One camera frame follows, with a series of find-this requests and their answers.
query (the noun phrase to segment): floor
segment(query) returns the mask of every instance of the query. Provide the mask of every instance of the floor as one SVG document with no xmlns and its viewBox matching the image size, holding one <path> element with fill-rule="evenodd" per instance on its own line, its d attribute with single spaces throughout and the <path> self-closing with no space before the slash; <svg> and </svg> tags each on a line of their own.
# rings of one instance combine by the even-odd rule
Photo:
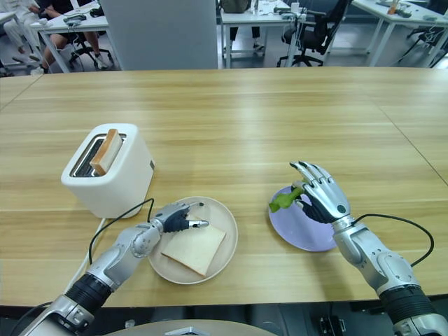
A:
<svg viewBox="0 0 448 336">
<path fill-rule="evenodd" d="M 362 54 L 355 50 L 338 50 L 341 48 L 359 48 L 366 47 L 370 42 L 370 38 L 373 35 L 376 24 L 372 23 L 344 23 L 336 34 L 334 50 L 329 54 L 326 66 L 339 66 L 339 67 L 365 67 L 368 64 L 369 57 L 371 55 Z M 220 69 L 225 68 L 225 60 L 221 57 L 221 28 L 216 28 L 218 35 L 218 66 Z M 392 36 L 385 47 L 383 54 L 379 58 L 378 66 L 380 67 L 420 67 L 424 60 L 427 49 L 420 47 L 416 48 L 414 52 L 411 52 L 406 56 L 402 62 L 398 63 L 398 59 L 401 55 L 413 44 L 417 36 L 413 36 L 410 39 L 406 39 L 406 35 L 411 31 L 411 28 L 396 27 L 392 33 Z M 267 40 L 266 55 L 234 55 L 232 56 L 233 68 L 256 68 L 256 67 L 275 67 L 277 60 L 286 55 L 287 46 L 281 42 L 281 35 L 283 29 L 280 27 L 272 27 L 269 29 L 269 35 Z M 99 44 L 102 48 L 111 50 L 111 45 L 106 35 L 99 37 Z M 238 31 L 237 40 L 234 42 L 233 49 L 249 49 L 252 47 L 253 39 L 251 36 L 250 27 L 242 27 Z M 12 62 L 12 56 L 17 55 L 17 51 L 14 45 L 11 44 L 8 37 L 3 35 L 0 37 L 0 58 L 4 63 Z M 65 59 L 68 59 L 70 52 L 73 48 L 69 45 L 63 51 L 62 54 Z M 314 53 L 315 57 L 321 58 L 322 56 Z M 118 66 L 111 65 L 111 70 L 119 70 Z M 448 57 L 444 58 L 436 66 L 439 69 L 448 69 Z M 14 70 L 16 76 L 29 74 L 31 67 L 21 67 Z M 60 73 L 61 70 L 57 64 L 51 67 L 53 73 Z M 96 71 L 93 66 L 92 60 L 87 56 L 81 57 L 81 62 L 77 62 L 74 65 L 73 71 Z"/>
</svg>

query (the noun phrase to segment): white bread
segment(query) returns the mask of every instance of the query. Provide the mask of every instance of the white bread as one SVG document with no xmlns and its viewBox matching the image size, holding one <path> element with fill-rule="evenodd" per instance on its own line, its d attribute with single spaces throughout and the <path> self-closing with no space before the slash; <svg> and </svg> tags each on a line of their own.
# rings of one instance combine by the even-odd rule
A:
<svg viewBox="0 0 448 336">
<path fill-rule="evenodd" d="M 177 232 L 162 251 L 196 273 L 206 276 L 225 232 L 212 225 Z"/>
<path fill-rule="evenodd" d="M 107 173 L 118 154 L 123 140 L 118 133 L 118 130 L 111 128 L 106 135 L 105 140 L 98 148 L 97 153 L 90 161 L 90 166 L 95 169 L 98 175 L 103 176 Z"/>
</svg>

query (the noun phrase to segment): person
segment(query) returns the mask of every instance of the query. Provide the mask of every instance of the person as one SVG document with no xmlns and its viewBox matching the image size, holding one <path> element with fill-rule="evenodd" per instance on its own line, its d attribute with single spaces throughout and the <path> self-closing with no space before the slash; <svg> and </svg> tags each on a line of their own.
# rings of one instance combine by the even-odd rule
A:
<svg viewBox="0 0 448 336">
<path fill-rule="evenodd" d="M 251 7 L 251 1 L 247 3 L 248 10 Z M 232 45 L 235 42 L 235 39 L 237 38 L 238 33 L 238 27 L 231 27 L 230 28 L 230 49 L 232 49 Z M 260 28 L 259 27 L 252 27 L 252 38 L 253 38 L 253 49 L 255 51 L 261 51 L 264 48 L 264 45 L 260 42 Z"/>
<path fill-rule="evenodd" d="M 90 2 L 89 0 L 80 0 L 79 5 L 83 6 Z M 73 10 L 70 0 L 37 0 L 38 6 L 30 6 L 29 10 L 33 13 L 39 14 L 40 17 L 48 16 L 53 19 Z M 97 61 L 99 69 L 107 69 L 108 65 L 104 62 L 103 57 L 99 51 L 97 34 L 94 31 L 85 31 L 85 39 L 92 46 L 95 60 Z M 51 34 L 50 40 L 57 49 L 63 49 L 65 45 L 77 39 L 75 33 Z M 44 62 L 39 68 L 31 70 L 31 75 L 47 74 L 48 68 L 55 61 L 53 54 L 48 47 L 43 51 Z"/>
<path fill-rule="evenodd" d="M 35 53 L 40 46 L 39 35 L 37 31 L 30 27 L 31 24 L 39 20 L 39 17 L 28 9 L 28 7 L 33 4 L 33 0 L 0 0 L 1 11 L 14 12 L 21 25 L 20 27 L 15 20 L 5 22 L 3 29 L 5 30 L 6 35 L 8 35 L 11 42 L 17 47 L 17 51 L 22 55 L 27 53 L 24 41 L 22 40 L 22 36 L 24 36 L 31 47 L 29 58 L 39 61 L 39 56 Z M 13 60 L 18 62 L 26 61 L 26 59 L 21 56 L 13 56 Z"/>
</svg>

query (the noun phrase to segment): white toaster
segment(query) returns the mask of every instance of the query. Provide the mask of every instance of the white toaster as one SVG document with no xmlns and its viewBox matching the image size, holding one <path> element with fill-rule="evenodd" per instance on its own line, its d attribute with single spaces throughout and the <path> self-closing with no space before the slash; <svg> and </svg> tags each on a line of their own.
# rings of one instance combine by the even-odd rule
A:
<svg viewBox="0 0 448 336">
<path fill-rule="evenodd" d="M 103 176 L 90 161 L 110 129 L 117 129 L 122 145 Z M 84 139 L 61 175 L 61 182 L 98 218 L 116 218 L 144 201 L 154 172 L 154 159 L 136 125 L 103 124 Z M 127 214 L 131 217 L 140 211 Z"/>
</svg>

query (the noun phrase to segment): plate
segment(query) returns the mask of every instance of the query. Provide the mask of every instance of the plate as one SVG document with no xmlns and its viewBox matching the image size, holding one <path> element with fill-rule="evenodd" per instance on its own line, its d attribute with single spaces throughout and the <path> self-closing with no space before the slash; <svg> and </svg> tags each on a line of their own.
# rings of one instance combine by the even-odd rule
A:
<svg viewBox="0 0 448 336">
<path fill-rule="evenodd" d="M 289 194 L 290 192 L 290 186 L 280 189 L 275 193 L 271 202 L 278 194 Z M 306 195 L 302 195 L 302 199 L 310 203 Z M 299 249 L 321 252 L 336 247 L 331 224 L 323 224 L 312 220 L 305 215 L 296 203 L 292 203 L 287 209 L 280 209 L 274 213 L 269 209 L 269 219 L 280 237 Z"/>
<path fill-rule="evenodd" d="M 162 255 L 163 249 L 172 239 L 173 235 L 176 234 L 175 232 L 162 234 L 159 244 L 155 246 L 148 256 L 149 263 L 162 278 L 170 282 L 181 285 L 199 284 L 215 277 L 219 272 L 224 270 L 224 267 L 227 266 L 232 259 L 238 242 L 237 222 L 230 210 L 216 199 L 209 197 L 187 197 L 180 199 L 177 202 L 189 204 L 196 202 L 204 203 L 204 206 L 192 206 L 188 215 L 192 216 L 194 219 L 200 218 L 204 221 L 209 221 L 215 228 L 224 231 L 224 240 L 221 242 L 221 245 L 211 261 L 206 277 L 203 277 L 181 263 Z"/>
</svg>

